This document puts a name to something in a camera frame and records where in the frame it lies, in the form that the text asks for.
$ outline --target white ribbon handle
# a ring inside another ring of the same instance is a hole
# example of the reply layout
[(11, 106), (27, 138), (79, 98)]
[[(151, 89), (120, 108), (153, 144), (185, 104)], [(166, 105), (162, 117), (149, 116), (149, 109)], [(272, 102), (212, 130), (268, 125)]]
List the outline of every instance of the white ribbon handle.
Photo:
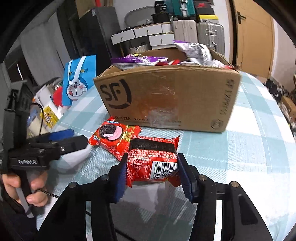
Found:
[(77, 85), (80, 85), (79, 74), (80, 74), (83, 62), (85, 61), (85, 58), (86, 58), (86, 56), (82, 56), (81, 59), (79, 60), (79, 63), (77, 65), (77, 68), (76, 68), (76, 71), (75, 71), (75, 74), (74, 74), (74, 79), (72, 81), (69, 80), (69, 75), (70, 75), (70, 68), (71, 68), (71, 64), (72, 64), (73, 60), (71, 60), (69, 62), (69, 64), (68, 64), (68, 81), (69, 81), (69, 85), (73, 85), (74, 82), (77, 82)]

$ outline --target checkered tablecloth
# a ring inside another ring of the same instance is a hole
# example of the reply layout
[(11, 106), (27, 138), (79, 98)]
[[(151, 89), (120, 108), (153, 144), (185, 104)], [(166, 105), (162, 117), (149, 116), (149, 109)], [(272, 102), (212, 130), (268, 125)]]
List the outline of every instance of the checkered tablecloth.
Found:
[[(54, 130), (72, 128), (90, 137), (109, 117), (95, 87), (75, 103)], [(274, 240), (281, 241), (296, 222), (296, 145), (276, 102), (253, 76), (242, 73), (237, 100), (221, 134), (144, 127), (140, 135), (172, 138), (181, 136), (178, 152), (188, 163), (215, 182), (239, 182), (246, 191)], [(94, 181), (118, 164), (101, 147), (91, 148), (88, 158), (74, 168), (64, 159), (52, 162), (48, 186), (60, 195), (71, 181)], [(38, 216), (40, 227), (54, 200)], [(115, 227), (135, 240), (188, 240), (196, 205), (186, 200), (182, 188), (168, 182), (128, 188), (118, 204), (111, 205)], [(217, 206), (215, 240), (221, 234), (221, 203)], [(88, 240), (91, 238), (87, 218)]]

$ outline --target finger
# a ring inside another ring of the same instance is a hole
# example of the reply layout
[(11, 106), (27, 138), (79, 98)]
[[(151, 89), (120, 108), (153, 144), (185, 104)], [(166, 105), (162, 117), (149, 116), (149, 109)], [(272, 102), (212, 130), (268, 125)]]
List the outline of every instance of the finger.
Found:
[(43, 203), (43, 202), (45, 202), (45, 204), (46, 204), (48, 197), (45, 193), (38, 191), (36, 193), (28, 195), (26, 199), (29, 204), (33, 204), (36, 206), (36, 205)]
[(47, 172), (42, 172), (39, 177), (31, 181), (31, 188), (36, 191), (38, 188), (43, 188), (46, 184)]
[(20, 203), (19, 197), (16, 193), (16, 188), (20, 187), (20, 177), (15, 174), (3, 174), (3, 184), (7, 194)]

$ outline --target blue gift bag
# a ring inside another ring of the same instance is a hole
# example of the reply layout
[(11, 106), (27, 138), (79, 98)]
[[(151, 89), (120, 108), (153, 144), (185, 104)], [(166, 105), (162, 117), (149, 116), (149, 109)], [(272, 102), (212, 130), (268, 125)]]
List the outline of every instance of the blue gift bag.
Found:
[(72, 105), (80, 100), (94, 85), (96, 77), (96, 55), (83, 56), (66, 64), (63, 78), (62, 104)]

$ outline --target black refrigerator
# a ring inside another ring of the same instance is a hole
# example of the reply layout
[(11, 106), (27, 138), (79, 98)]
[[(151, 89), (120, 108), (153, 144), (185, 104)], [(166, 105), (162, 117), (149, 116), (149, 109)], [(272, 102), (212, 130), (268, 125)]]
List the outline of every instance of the black refrigerator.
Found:
[(84, 55), (96, 55), (96, 74), (111, 66), (111, 58), (121, 57), (120, 46), (111, 36), (120, 32), (114, 7), (96, 7), (79, 19), (80, 44)]

